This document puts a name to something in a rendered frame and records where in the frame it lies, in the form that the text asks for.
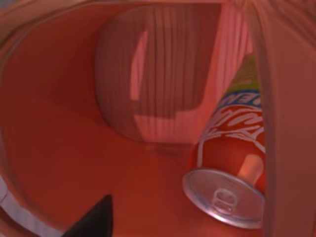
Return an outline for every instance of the circular base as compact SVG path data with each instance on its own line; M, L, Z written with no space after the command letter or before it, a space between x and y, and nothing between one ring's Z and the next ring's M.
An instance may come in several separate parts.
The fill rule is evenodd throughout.
M183 177L186 196L202 211L244 229L262 227L264 197L254 187L215 169L195 169Z

